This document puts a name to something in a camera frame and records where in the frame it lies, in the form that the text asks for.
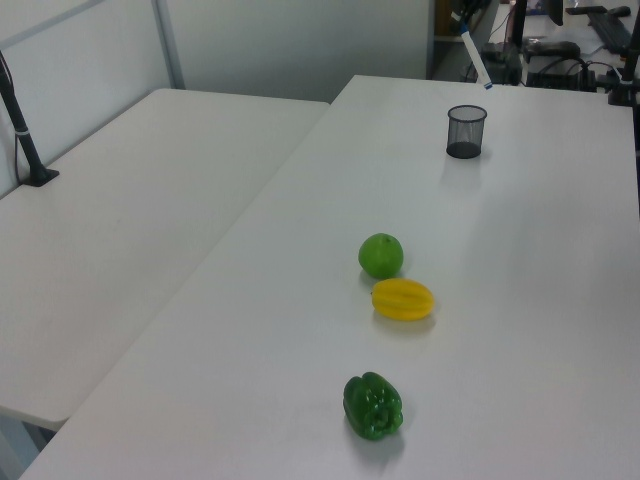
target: desk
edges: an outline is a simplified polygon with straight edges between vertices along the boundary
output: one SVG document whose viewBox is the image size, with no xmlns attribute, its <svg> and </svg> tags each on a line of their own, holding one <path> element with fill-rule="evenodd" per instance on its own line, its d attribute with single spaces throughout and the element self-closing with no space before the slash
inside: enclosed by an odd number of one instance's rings
<svg viewBox="0 0 640 480">
<path fill-rule="evenodd" d="M 23 480 L 637 478 L 635 150 L 606 100 L 355 77 Z M 444 153 L 462 103 L 476 160 Z M 373 313 L 378 231 L 429 319 Z M 342 408 L 369 370 L 404 402 L 379 443 Z"/>
<path fill-rule="evenodd" d="M 328 105 L 159 90 L 0 201 L 0 412 L 57 429 Z"/>
</svg>

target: table surface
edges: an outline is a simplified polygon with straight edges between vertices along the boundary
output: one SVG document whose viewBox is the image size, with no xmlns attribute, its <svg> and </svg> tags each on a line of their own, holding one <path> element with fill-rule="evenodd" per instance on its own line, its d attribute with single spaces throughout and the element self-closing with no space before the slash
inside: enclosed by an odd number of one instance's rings
<svg viewBox="0 0 640 480">
<path fill-rule="evenodd" d="M 637 478 L 637 198 L 605 96 L 355 77 L 23 478 Z M 380 231 L 427 319 L 374 313 Z M 342 407 L 366 371 L 404 403 L 377 443 Z"/>
<path fill-rule="evenodd" d="M 602 5 L 605 8 L 614 8 L 622 5 L 627 5 L 631 8 L 631 16 L 623 17 L 620 21 L 624 24 L 624 26 L 629 30 L 629 32 L 633 32 L 633 24 L 636 18 L 636 14 L 638 12 L 638 4 L 636 2 L 632 2 L 630 0 L 592 0 L 592 1 L 581 1 L 579 2 L 580 7 L 588 6 L 588 5 Z M 506 31 L 506 25 L 502 23 L 503 20 L 509 14 L 511 6 L 510 5 L 500 5 L 498 7 L 496 18 L 493 23 L 493 27 L 491 29 L 493 35 L 489 38 L 489 42 L 499 43 L 504 41 L 504 35 Z M 552 35 L 558 34 L 566 34 L 567 31 L 571 31 L 574 29 L 586 29 L 590 34 L 597 38 L 597 34 L 595 30 L 589 27 L 589 18 L 587 15 L 569 15 L 566 12 L 563 16 L 563 25 L 558 26 L 554 24 L 549 17 L 546 15 L 532 15 L 528 16 L 524 23 L 524 37 L 550 37 Z M 614 67 L 622 68 L 624 67 L 624 62 L 620 59 L 620 55 L 611 54 L 609 51 L 604 48 L 598 50 L 597 52 L 591 55 L 583 55 L 582 58 L 586 61 L 594 61 L 594 62 L 603 62 Z M 607 71 L 607 67 L 601 65 L 593 65 L 591 70 L 596 72 L 597 74 L 604 74 Z"/>
<path fill-rule="evenodd" d="M 328 108 L 159 90 L 0 201 L 0 412 L 57 429 Z"/>
</svg>

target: wall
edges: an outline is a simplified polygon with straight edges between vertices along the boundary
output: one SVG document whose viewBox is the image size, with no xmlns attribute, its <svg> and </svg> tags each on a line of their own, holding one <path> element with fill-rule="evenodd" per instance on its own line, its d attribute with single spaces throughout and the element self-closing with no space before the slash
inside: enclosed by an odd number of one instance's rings
<svg viewBox="0 0 640 480">
<path fill-rule="evenodd" d="M 426 78 L 431 0 L 159 0 L 188 89 L 331 102 L 354 74 Z"/>
<path fill-rule="evenodd" d="M 152 0 L 104 0 L 28 38 L 13 38 L 19 41 L 5 40 L 0 48 L 45 165 L 149 92 L 170 85 Z M 13 126 L 1 105 L 0 197 L 15 187 L 13 145 Z M 28 175 L 23 158 L 20 172 Z"/>
</svg>

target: pen holder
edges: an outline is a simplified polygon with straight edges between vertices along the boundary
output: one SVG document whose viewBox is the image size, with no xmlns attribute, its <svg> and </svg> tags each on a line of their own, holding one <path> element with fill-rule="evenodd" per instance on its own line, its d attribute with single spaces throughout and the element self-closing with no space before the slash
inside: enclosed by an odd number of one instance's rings
<svg viewBox="0 0 640 480">
<path fill-rule="evenodd" d="M 447 153 L 455 158 L 474 158 L 482 151 L 482 131 L 487 111 L 474 105 L 459 105 L 448 112 Z"/>
</svg>

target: bell pepper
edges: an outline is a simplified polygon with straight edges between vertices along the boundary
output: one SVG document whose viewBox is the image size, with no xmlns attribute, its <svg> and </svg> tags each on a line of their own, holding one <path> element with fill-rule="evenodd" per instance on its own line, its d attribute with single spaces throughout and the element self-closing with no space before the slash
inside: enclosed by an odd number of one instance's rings
<svg viewBox="0 0 640 480">
<path fill-rule="evenodd" d="M 342 404 L 351 428 L 367 440 L 379 440 L 402 425 L 400 394 L 377 373 L 349 380 Z"/>
</svg>

